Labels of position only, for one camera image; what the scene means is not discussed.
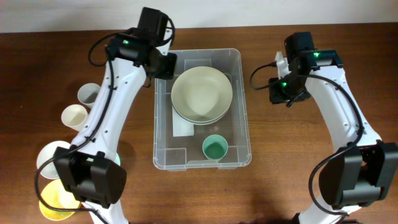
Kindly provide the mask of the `cream plastic cup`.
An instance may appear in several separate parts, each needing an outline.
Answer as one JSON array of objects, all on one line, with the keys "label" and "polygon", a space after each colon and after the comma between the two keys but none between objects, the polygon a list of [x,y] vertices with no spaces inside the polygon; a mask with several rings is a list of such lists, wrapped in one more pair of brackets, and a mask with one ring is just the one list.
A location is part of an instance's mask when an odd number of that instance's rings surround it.
[{"label": "cream plastic cup", "polygon": [[62,123],[78,132],[85,127],[87,119],[88,112],[82,105],[70,105],[63,110],[61,115]]}]

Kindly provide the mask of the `grey plastic cup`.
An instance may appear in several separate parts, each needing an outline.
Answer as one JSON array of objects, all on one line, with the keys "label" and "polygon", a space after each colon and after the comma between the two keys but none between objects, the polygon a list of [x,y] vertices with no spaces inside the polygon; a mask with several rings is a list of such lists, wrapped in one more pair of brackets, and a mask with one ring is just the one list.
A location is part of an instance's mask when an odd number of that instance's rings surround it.
[{"label": "grey plastic cup", "polygon": [[85,106],[92,108],[98,93],[100,92],[100,86],[95,83],[87,83],[80,87],[77,93],[77,98],[80,103]]}]

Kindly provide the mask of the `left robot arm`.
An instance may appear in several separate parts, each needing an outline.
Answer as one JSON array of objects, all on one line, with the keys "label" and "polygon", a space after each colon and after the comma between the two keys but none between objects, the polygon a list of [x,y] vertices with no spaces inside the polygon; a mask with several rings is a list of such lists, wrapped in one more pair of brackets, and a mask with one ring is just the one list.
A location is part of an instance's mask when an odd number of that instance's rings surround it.
[{"label": "left robot arm", "polygon": [[177,56],[171,18],[144,7],[137,27],[113,34],[104,47],[106,71],[82,130],[68,149],[58,147],[54,165],[63,188],[83,203],[95,223],[127,223],[121,206],[127,172],[115,161],[132,102],[153,79],[170,80]]}]

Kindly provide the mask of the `mint green plastic cup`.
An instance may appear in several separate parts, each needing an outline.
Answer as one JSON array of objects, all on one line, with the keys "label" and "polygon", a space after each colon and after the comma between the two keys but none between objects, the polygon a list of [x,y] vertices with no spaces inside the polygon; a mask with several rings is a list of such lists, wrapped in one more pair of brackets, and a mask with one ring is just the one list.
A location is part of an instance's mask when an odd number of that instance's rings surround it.
[{"label": "mint green plastic cup", "polygon": [[204,140],[202,151],[208,160],[220,161],[228,152],[228,142],[223,136],[212,134]]}]

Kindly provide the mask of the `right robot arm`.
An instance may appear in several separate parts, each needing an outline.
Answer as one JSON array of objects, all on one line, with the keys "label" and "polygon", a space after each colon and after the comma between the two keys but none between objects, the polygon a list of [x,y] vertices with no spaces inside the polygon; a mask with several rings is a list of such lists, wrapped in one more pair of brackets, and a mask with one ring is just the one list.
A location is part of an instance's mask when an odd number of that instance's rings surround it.
[{"label": "right robot arm", "polygon": [[335,50],[317,50],[309,32],[296,32],[277,52],[278,76],[269,80],[270,101],[291,107],[313,98],[325,120],[333,154],[310,174],[320,195],[293,223],[341,223],[350,213],[386,198],[397,170],[397,144],[383,142],[367,122],[346,81]]}]

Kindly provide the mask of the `mint green small bowl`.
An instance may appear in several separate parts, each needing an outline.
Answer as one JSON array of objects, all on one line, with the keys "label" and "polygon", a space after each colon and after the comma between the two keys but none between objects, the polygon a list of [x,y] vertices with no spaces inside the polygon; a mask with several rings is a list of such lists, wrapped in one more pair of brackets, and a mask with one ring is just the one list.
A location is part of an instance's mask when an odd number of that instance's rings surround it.
[{"label": "mint green small bowl", "polygon": [[114,162],[115,162],[118,166],[121,165],[121,160],[120,160],[119,154],[116,154],[116,158],[115,158]]}]

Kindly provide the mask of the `cream large bowl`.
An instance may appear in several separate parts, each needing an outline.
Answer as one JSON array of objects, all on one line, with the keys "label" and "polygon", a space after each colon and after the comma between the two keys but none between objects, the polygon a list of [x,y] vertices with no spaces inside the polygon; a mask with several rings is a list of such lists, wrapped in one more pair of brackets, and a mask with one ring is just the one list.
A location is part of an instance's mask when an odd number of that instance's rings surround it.
[{"label": "cream large bowl", "polygon": [[233,87],[221,71],[212,67],[194,67],[178,76],[170,97],[172,104],[229,104],[233,99]]},{"label": "cream large bowl", "polygon": [[207,125],[220,120],[229,111],[231,103],[182,103],[172,106],[185,121],[197,125]]}]

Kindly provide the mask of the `clear plastic storage bin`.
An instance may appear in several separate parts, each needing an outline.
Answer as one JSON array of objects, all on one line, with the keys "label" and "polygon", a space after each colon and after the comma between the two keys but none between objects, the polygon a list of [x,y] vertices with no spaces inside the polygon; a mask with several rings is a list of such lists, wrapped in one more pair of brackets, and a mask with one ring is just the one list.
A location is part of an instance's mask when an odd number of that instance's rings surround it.
[{"label": "clear plastic storage bin", "polygon": [[174,53],[173,78],[155,81],[154,165],[169,171],[248,165],[252,154],[239,51]]}]

